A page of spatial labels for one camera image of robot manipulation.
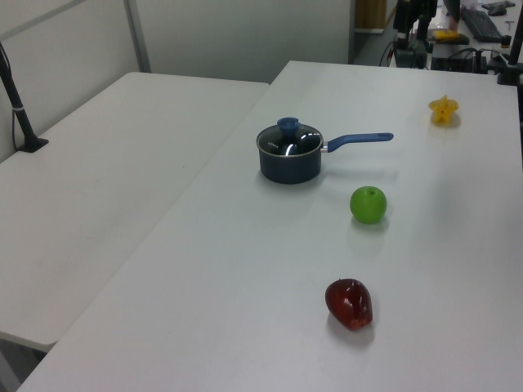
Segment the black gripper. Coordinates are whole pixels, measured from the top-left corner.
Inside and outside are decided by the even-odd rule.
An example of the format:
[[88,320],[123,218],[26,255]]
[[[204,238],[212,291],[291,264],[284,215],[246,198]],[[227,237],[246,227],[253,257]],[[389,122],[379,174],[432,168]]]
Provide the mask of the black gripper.
[[431,18],[436,15],[437,0],[398,0],[393,28],[398,39],[409,38],[409,19],[418,19],[416,39],[427,40],[428,27]]

